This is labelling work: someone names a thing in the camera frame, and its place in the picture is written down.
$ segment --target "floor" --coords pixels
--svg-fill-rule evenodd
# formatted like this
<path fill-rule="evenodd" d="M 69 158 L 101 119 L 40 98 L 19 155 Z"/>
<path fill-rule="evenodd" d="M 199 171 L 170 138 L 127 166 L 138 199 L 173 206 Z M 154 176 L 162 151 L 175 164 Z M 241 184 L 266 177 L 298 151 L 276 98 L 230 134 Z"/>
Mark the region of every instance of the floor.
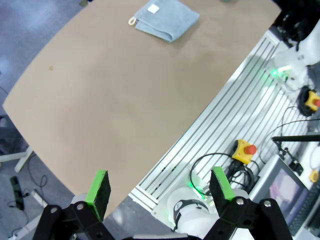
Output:
<path fill-rule="evenodd" d="M 6 114 L 2 104 L 26 67 L 49 40 L 83 7 L 81 0 L 0 1 L 0 115 Z M 27 144 L 21 139 L 19 150 Z M 24 198 L 25 210 L 9 207 L 14 199 L 10 177 L 17 176 L 23 193 L 36 189 L 48 204 L 67 207 L 74 195 L 52 174 L 43 162 L 34 156 L 21 172 L 14 171 L 17 160 L 0 167 L 0 240 L 12 237 L 18 228 L 42 213 L 42 207 L 32 197 Z M 43 176 L 47 183 L 38 187 Z M 133 234 L 169 234 L 171 230 L 154 219 L 149 212 L 127 197 L 104 220 L 111 234 L 118 240 Z M 30 240 L 33 231 L 22 239 Z"/>

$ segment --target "towel loop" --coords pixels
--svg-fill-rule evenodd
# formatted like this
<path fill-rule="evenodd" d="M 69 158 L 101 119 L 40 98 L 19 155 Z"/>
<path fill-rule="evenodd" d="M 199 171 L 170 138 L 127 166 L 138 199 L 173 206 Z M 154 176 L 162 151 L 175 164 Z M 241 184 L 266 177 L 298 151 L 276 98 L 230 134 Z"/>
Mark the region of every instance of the towel loop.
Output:
<path fill-rule="evenodd" d="M 136 20 L 137 20 L 137 19 L 133 16 L 132 18 L 129 19 L 128 24 L 129 24 L 130 26 L 132 26 L 132 25 L 134 25 L 134 24 L 136 23 Z"/>

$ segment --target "white tag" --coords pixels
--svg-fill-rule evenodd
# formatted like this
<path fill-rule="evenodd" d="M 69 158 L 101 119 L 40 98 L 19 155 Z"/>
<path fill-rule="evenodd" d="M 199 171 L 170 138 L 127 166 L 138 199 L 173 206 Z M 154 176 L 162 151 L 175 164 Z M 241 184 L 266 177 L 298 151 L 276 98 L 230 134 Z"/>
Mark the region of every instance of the white tag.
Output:
<path fill-rule="evenodd" d="M 154 5 L 154 4 L 152 4 L 152 5 L 148 8 L 148 11 L 149 11 L 150 13 L 153 13 L 153 14 L 155 14 L 158 10 L 159 10 L 159 7 L 158 7 L 157 5 Z"/>

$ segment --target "red button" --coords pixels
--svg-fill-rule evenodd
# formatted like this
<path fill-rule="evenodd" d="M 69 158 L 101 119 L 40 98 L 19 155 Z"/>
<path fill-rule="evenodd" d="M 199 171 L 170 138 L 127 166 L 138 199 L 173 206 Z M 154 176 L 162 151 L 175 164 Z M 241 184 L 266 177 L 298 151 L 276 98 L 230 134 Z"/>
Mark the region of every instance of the red button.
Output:
<path fill-rule="evenodd" d="M 314 100 L 314 101 L 313 101 L 313 104 L 316 105 L 316 106 L 318 106 L 318 107 L 320 107 L 320 100 L 319 100 L 319 99 Z"/>
<path fill-rule="evenodd" d="M 244 153 L 248 155 L 253 155 L 257 152 L 257 147 L 255 145 L 246 146 L 244 148 Z"/>

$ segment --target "blue towel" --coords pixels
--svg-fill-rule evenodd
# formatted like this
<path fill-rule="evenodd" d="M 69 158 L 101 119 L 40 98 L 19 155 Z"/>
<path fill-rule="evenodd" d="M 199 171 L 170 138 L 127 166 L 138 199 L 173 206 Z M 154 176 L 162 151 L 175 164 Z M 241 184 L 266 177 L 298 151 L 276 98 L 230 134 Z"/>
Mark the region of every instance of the blue towel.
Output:
<path fill-rule="evenodd" d="M 150 0 L 134 17 L 136 29 L 171 43 L 199 19 L 199 13 L 178 0 Z"/>

